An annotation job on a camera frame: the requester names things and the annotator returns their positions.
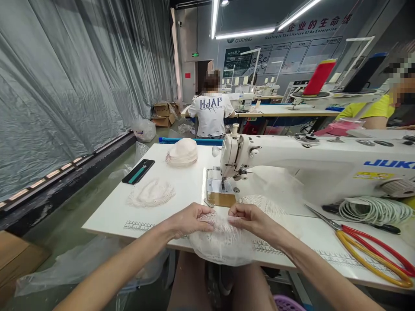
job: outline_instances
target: floor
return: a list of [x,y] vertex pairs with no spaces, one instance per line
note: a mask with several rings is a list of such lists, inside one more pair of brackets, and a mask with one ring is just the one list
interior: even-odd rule
[[[156,137],[150,143],[146,143],[146,145],[151,147],[158,142],[158,137],[177,137],[180,124],[180,122],[176,122],[172,128],[158,127]],[[51,267],[55,263],[56,256],[65,253],[75,246],[84,245],[95,237],[94,234],[84,231],[81,226],[123,178],[122,175],[118,174],[112,174],[114,178],[109,178],[110,174],[124,169],[125,164],[134,165],[135,151],[135,146],[129,148],[85,187],[23,237],[25,240],[49,249],[52,252],[52,255],[39,267],[38,271]],[[292,295],[288,285],[279,285],[271,282],[270,286],[274,293],[283,291],[287,295]],[[63,285],[16,297],[11,299],[3,310],[52,310],[74,287],[75,285]],[[159,279],[151,285],[140,287],[138,291],[128,295],[121,295],[118,299],[113,299],[105,310],[166,310],[170,290],[164,290],[163,288],[163,280]]]

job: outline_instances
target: red thread spool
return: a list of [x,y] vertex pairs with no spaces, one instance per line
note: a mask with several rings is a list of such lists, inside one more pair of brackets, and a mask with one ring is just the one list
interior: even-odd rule
[[314,71],[313,76],[308,82],[306,89],[303,92],[303,95],[313,96],[320,93],[321,88],[332,72],[334,65],[336,65],[335,59],[323,60]]

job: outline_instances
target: scissors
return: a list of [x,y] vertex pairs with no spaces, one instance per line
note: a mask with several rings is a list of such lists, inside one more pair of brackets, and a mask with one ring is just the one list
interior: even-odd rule
[[[404,288],[410,288],[414,285],[412,280],[409,278],[409,276],[414,277],[415,276],[415,267],[407,261],[401,254],[397,253],[394,249],[383,243],[382,241],[379,241],[377,238],[374,238],[373,236],[366,234],[364,232],[361,232],[359,230],[350,228],[346,225],[339,225],[338,223],[328,219],[327,217],[323,216],[319,212],[315,211],[311,207],[307,206],[314,214],[316,214],[318,217],[320,217],[322,220],[324,220],[330,227],[332,227],[336,231],[336,236],[340,240],[340,242],[344,245],[344,247],[352,254],[354,258],[358,262],[360,262],[363,266],[365,266],[368,270],[376,274],[377,276],[380,276],[382,279],[385,279],[386,281],[395,284],[400,287]],[[364,237],[368,240],[371,240],[372,242],[378,244],[380,247],[382,247],[384,250],[389,252],[392,256],[394,256],[405,268],[399,267],[396,263],[392,262],[389,258],[385,257],[385,255],[381,254],[377,249],[375,249],[372,245],[370,245],[368,242],[366,242],[361,237]],[[392,270],[401,280],[396,280],[394,278],[391,278],[390,276],[387,276],[380,270],[376,269],[372,265],[370,265],[365,259],[363,259],[354,249],[353,247],[356,247],[358,250],[364,252],[365,254],[369,255],[385,267]]]

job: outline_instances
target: coiled cable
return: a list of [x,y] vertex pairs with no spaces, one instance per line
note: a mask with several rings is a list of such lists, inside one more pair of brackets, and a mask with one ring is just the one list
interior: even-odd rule
[[408,205],[394,200],[376,197],[357,197],[367,205],[344,200],[338,211],[340,215],[352,222],[367,222],[374,225],[399,224],[408,220],[414,210]]

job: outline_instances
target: cardboard box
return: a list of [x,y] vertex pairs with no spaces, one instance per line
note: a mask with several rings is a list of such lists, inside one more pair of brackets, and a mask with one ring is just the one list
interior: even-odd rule
[[50,253],[0,231],[0,308],[14,296],[16,280],[35,271]]
[[180,115],[180,105],[176,102],[171,103],[171,105],[173,106],[174,112],[176,113],[177,116]]
[[154,113],[158,117],[168,117],[170,115],[169,103],[160,102],[154,104]]
[[159,127],[171,127],[176,121],[176,118],[174,114],[170,114],[168,117],[154,117],[151,121]]

